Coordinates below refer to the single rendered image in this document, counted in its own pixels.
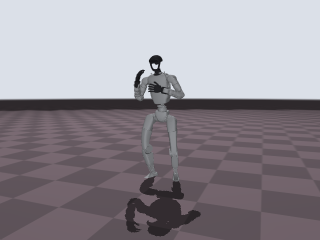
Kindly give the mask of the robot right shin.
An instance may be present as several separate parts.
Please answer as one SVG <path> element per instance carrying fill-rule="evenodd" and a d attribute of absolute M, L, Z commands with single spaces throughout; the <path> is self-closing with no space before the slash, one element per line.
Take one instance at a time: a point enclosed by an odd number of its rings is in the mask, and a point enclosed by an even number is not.
<path fill-rule="evenodd" d="M 142 149 L 142 155 L 144 158 L 144 161 L 150 171 L 150 173 L 155 174 L 155 168 L 154 168 L 154 154 L 153 152 L 145 153 L 145 151 Z"/>

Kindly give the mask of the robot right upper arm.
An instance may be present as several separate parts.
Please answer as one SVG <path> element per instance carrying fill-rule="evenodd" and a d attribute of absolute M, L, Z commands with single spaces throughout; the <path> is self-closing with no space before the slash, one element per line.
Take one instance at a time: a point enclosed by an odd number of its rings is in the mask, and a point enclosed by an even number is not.
<path fill-rule="evenodd" d="M 148 77 L 144 77 L 144 78 L 141 80 L 141 85 L 140 85 L 141 96 L 140 96 L 140 97 L 135 97 L 136 100 L 138 100 L 138 101 L 143 101 L 143 99 L 144 99 L 144 93 L 146 92 L 147 85 L 148 85 Z"/>

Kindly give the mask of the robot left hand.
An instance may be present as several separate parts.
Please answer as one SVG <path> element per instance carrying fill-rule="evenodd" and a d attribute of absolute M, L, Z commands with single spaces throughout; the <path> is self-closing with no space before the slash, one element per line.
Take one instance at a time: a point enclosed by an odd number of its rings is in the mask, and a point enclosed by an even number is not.
<path fill-rule="evenodd" d="M 163 89 L 164 88 L 166 88 L 166 89 L 168 89 L 167 87 L 161 87 L 157 82 L 155 82 L 154 81 L 154 83 L 156 84 L 156 85 L 154 85 L 154 84 L 149 84 L 149 85 L 152 85 L 152 86 L 148 86 L 148 87 L 150 87 L 150 88 L 148 88 L 148 92 L 155 92 L 155 93 L 159 93 L 159 92 L 161 92 L 162 94 L 167 94 L 167 93 L 164 93 L 163 92 Z M 153 89 L 154 88 L 154 89 Z M 154 90 L 154 91 L 153 91 Z"/>

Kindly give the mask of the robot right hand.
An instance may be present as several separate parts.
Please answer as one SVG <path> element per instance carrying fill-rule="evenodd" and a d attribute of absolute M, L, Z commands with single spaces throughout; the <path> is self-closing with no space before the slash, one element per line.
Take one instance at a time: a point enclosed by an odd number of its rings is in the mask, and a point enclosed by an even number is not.
<path fill-rule="evenodd" d="M 136 78 L 135 78 L 135 81 L 134 81 L 134 87 L 137 88 L 138 87 L 138 84 L 140 84 L 140 78 L 141 78 L 141 75 L 144 73 L 145 70 L 140 70 L 138 72 L 138 74 L 136 75 Z"/>

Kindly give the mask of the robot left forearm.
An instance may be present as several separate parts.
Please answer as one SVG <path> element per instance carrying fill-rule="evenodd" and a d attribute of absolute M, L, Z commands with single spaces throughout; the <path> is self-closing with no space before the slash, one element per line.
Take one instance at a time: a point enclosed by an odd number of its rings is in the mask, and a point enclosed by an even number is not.
<path fill-rule="evenodd" d="M 177 91 L 177 90 L 172 90 L 172 89 L 168 89 L 168 88 L 163 88 L 163 93 L 166 93 L 167 95 L 170 95 L 174 98 L 178 98 L 178 97 L 184 97 L 185 94 L 183 91 Z"/>

